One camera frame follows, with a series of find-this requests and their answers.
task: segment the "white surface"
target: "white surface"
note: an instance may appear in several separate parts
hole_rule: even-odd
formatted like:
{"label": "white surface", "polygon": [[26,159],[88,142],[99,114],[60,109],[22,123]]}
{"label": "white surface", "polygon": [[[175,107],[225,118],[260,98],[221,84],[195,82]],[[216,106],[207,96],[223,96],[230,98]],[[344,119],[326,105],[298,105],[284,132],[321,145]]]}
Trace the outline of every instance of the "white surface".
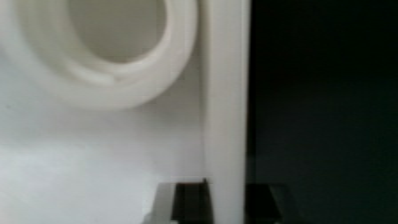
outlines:
{"label": "white surface", "polygon": [[92,112],[44,93],[0,56],[1,224],[140,224],[156,184],[202,178],[198,76],[195,55],[147,105]]}
{"label": "white surface", "polygon": [[[0,44],[42,88],[83,108],[124,109],[143,104],[172,85],[186,65],[196,36],[196,0],[163,0],[161,38],[152,49],[125,58],[125,63],[104,60],[88,50],[74,32],[77,21],[70,20],[69,11],[76,5],[69,7],[69,0],[0,3]],[[113,4],[101,4],[102,10]]]}
{"label": "white surface", "polygon": [[204,0],[204,142],[216,224],[243,224],[248,0]]}

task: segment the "white wall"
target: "white wall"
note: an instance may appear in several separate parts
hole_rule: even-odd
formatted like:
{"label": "white wall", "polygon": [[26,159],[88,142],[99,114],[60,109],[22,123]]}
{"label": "white wall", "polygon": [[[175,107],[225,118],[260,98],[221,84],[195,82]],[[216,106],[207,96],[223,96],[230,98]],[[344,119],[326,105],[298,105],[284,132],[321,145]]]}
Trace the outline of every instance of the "white wall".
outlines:
{"label": "white wall", "polygon": [[56,101],[0,57],[1,224],[138,224],[156,183],[202,177],[196,58],[145,106],[92,112]]}

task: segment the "black surface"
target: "black surface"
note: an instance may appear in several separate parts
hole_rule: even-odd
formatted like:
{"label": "black surface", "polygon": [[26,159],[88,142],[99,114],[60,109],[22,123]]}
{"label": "black surface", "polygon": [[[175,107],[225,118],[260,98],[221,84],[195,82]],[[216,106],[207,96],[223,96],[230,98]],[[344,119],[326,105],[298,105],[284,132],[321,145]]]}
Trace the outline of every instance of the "black surface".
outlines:
{"label": "black surface", "polygon": [[314,224],[398,223],[398,1],[252,5],[246,181]]}
{"label": "black surface", "polygon": [[244,214],[246,224],[262,222],[275,223],[282,220],[268,184],[248,184],[244,188]]}
{"label": "black surface", "polygon": [[207,184],[179,183],[175,186],[172,220],[179,224],[212,224]]}

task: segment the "white panel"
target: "white panel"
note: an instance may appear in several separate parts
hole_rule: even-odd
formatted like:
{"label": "white panel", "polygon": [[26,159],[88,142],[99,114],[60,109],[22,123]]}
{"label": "white panel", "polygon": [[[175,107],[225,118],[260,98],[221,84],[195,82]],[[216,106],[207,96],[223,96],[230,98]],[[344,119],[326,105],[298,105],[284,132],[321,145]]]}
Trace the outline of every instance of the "white panel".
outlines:
{"label": "white panel", "polygon": [[[148,38],[124,35],[147,46],[157,27],[140,21]],[[92,112],[53,99],[0,56],[1,224],[141,224],[157,183],[204,177],[198,75],[195,51],[161,97]]]}
{"label": "white panel", "polygon": [[204,144],[216,224],[243,223],[248,0],[204,0]]}

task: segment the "dark background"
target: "dark background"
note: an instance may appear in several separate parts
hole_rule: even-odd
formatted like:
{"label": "dark background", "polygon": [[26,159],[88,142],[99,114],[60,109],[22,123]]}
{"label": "dark background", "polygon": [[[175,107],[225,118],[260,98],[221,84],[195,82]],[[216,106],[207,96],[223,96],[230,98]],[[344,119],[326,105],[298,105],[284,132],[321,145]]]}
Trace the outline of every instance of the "dark background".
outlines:
{"label": "dark background", "polygon": [[398,1],[252,0],[248,108],[246,182],[314,224],[398,223]]}

